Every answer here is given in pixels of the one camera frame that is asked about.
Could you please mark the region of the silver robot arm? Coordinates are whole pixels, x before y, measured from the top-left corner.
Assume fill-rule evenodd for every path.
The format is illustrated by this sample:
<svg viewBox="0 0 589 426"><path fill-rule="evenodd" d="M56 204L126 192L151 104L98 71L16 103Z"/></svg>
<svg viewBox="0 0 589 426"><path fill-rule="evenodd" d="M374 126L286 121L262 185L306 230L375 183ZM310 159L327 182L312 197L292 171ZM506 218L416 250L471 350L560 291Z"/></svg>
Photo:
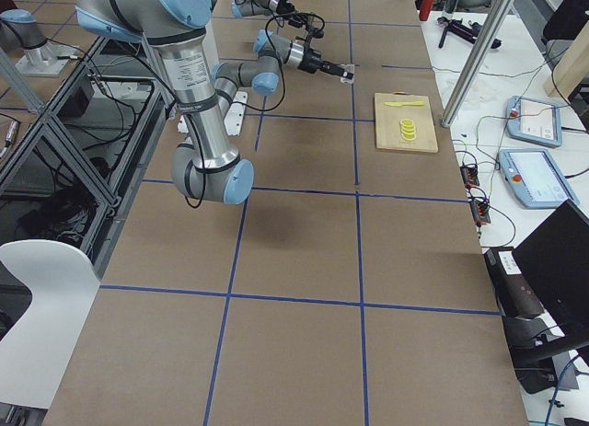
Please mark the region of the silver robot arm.
<svg viewBox="0 0 589 426"><path fill-rule="evenodd" d="M236 18L282 16L295 12L290 0L234 0L232 13Z"/></svg>
<svg viewBox="0 0 589 426"><path fill-rule="evenodd" d="M252 163L229 142L225 116L241 87L262 96L273 94L282 69L292 66L314 74L321 71L351 81L345 66L331 63L310 46L323 29L315 15L299 12L289 0L234 0L235 17L280 18L306 31L293 41L263 29L254 45L254 62L220 63L210 67L203 41L212 15L212 0L77 0L78 23L112 40L144 40L156 55L160 78L177 103L189 131L174 154L172 178L178 190L197 201L240 204L254 181Z"/></svg>

